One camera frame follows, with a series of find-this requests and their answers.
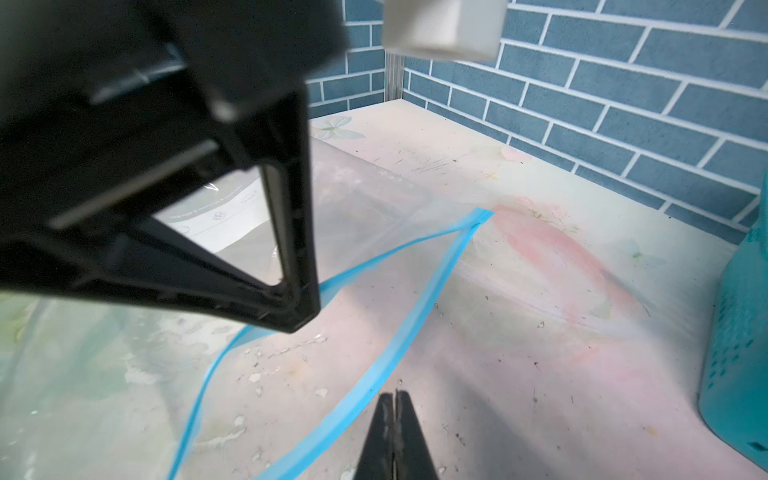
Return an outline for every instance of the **blue tile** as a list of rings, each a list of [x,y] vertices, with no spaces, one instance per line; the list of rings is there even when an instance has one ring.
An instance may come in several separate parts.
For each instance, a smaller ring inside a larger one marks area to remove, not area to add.
[[[349,109],[367,107],[368,105],[380,104],[384,101],[384,92],[366,95],[365,97],[350,98]]]
[[[369,47],[371,32],[368,25],[351,25],[346,27],[346,37],[350,48]]]
[[[541,31],[544,30],[544,23],[547,21],[547,14],[523,12],[521,10],[508,10],[507,17],[504,19],[504,31],[502,37],[511,40],[527,41],[529,43],[538,43],[541,37]]]
[[[383,19],[382,4],[376,0],[350,0],[345,6],[348,22]]]
[[[354,51],[346,54],[349,73],[384,68],[384,49]]]
[[[407,91],[404,91],[402,93],[402,99],[403,100],[407,100],[407,101],[411,102],[414,105],[418,105],[421,108],[426,108],[426,106],[427,106],[427,102],[426,101],[423,101],[421,98],[416,97],[414,95],[411,95]]]
[[[669,78],[582,61],[571,88],[660,113],[679,84]]]
[[[670,115],[732,134],[768,141],[768,100],[761,98],[688,85]]]
[[[451,94],[451,104],[456,110],[461,110],[473,117],[482,118],[485,111],[485,99],[465,93],[461,90],[453,89]]]
[[[406,68],[429,74],[429,60],[423,58],[406,57]]]
[[[371,46],[376,47],[382,44],[382,26],[371,25]]]
[[[512,110],[494,102],[491,102],[488,106],[485,121],[536,141],[541,141],[544,138],[547,125],[549,125],[549,122],[545,120],[532,117],[521,111]]]
[[[731,5],[733,0],[608,0],[603,13],[719,25]]]
[[[337,114],[346,110],[346,100],[335,101],[332,104],[318,105],[310,107],[310,118],[324,117],[330,114]]]
[[[320,94],[320,82],[316,81],[315,83],[307,84],[306,90],[309,93],[311,104],[323,101],[323,96]]]
[[[573,58],[544,53],[529,48],[505,45],[502,61],[498,64],[501,70],[510,71],[524,77],[548,81],[552,84],[565,85]]]
[[[635,63],[760,88],[768,44],[681,31],[651,30]]]
[[[409,90],[442,104],[448,103],[450,88],[420,75],[411,75],[411,88]]]
[[[528,86],[523,107],[588,130],[603,111],[602,104],[533,84]]]
[[[631,151],[607,144],[559,125],[552,127],[547,145],[596,167],[621,174],[634,155]]]
[[[362,94],[366,91],[371,91],[368,75],[357,75],[355,77],[326,80],[323,82],[323,93],[326,96],[326,100],[349,97],[350,95]]]
[[[728,28],[768,33],[768,2],[746,0]]]
[[[608,110],[598,133],[692,165],[698,163],[717,140],[617,108]]]
[[[465,127],[469,127],[474,131],[478,131],[481,134],[487,135],[491,138],[495,138],[496,140],[501,142],[506,142],[507,138],[509,137],[509,135],[503,132],[495,130],[494,128],[486,127],[485,125],[480,124],[474,120],[470,120],[464,115],[459,115],[450,110],[446,110],[445,108],[439,107],[438,105],[435,105],[433,103],[430,103],[429,105],[427,105],[427,110],[433,111],[438,115],[448,118],[449,120],[453,120],[457,124],[462,124]]]
[[[571,168],[574,167],[574,162],[568,160],[567,158],[563,158],[560,155],[555,155],[542,148],[535,147],[534,145],[524,141],[520,141],[515,137],[509,139],[509,144],[510,146],[515,147],[520,151],[524,151],[526,154],[533,155],[539,160],[543,160],[548,164],[553,164],[554,166],[560,167],[563,170],[571,171]]]
[[[760,216],[760,207],[754,207],[751,212],[749,212],[746,217],[742,218],[739,223],[744,225],[745,227],[751,227],[755,224],[755,221],[757,221],[757,218]]]
[[[635,187],[627,185],[624,182],[606,177],[605,175],[599,174],[590,168],[580,166],[578,169],[576,169],[576,174],[581,178],[586,178],[593,184],[598,184],[601,187],[607,188],[608,190],[613,190],[619,195],[623,195],[626,198],[630,198],[655,210],[658,210],[658,208],[664,204],[664,200],[656,197],[655,195],[647,194],[642,190],[638,190]]]
[[[758,188],[763,187],[763,175],[767,168],[768,151],[757,150],[729,141],[725,142],[710,161],[704,165],[704,170]]]
[[[384,88],[384,72],[371,74],[371,90],[381,90]]]
[[[337,58],[331,63],[315,70],[309,75],[309,79],[332,77],[333,75],[344,75],[346,73],[346,66],[344,65],[344,57]]]
[[[626,61],[642,34],[643,27],[634,25],[553,16],[544,45]]]
[[[738,214],[755,197],[642,155],[627,178],[725,218]]]
[[[518,0],[518,3],[594,12],[598,8],[600,0]]]
[[[525,86],[524,82],[514,78],[452,62],[434,62],[432,76],[515,104]]]
[[[746,233],[740,232],[734,228],[728,227],[720,222],[706,218],[703,215],[699,215],[695,212],[682,208],[679,205],[671,204],[667,211],[667,215],[673,218],[677,218],[679,221],[687,223],[692,227],[696,227],[699,230],[703,230],[707,233],[711,233],[716,237],[720,237],[726,242],[738,245],[741,240],[744,239]]]

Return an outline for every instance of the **teal basket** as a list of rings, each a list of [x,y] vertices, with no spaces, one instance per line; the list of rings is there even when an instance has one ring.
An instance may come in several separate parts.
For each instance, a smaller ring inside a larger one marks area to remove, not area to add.
[[[725,443],[768,471],[768,173],[760,216],[723,271],[699,411]]]

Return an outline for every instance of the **transparent plastic bag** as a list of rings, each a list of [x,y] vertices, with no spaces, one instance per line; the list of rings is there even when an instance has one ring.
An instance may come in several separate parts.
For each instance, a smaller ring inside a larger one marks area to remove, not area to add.
[[[285,335],[41,300],[5,362],[0,477],[295,478],[328,448],[402,358],[490,213],[322,142],[312,149],[318,317]],[[220,257],[249,273],[239,263],[259,259],[270,274],[274,241],[260,228],[222,228],[237,238]]]

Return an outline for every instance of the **wall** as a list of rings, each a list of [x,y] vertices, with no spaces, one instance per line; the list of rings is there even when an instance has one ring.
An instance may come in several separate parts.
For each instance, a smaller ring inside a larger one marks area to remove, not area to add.
[[[768,165],[767,0],[517,0],[403,97],[732,243]]]
[[[349,50],[307,80],[310,118],[384,101],[382,6],[374,0],[342,0]]]

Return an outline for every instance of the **basket hole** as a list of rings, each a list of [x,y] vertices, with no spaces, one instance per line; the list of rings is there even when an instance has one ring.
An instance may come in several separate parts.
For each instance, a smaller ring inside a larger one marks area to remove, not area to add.
[[[749,443],[747,443],[747,445],[749,445],[753,449],[757,450],[758,452],[765,452],[766,450],[768,450],[768,447],[766,447],[765,445],[763,445],[760,442],[749,442]]]

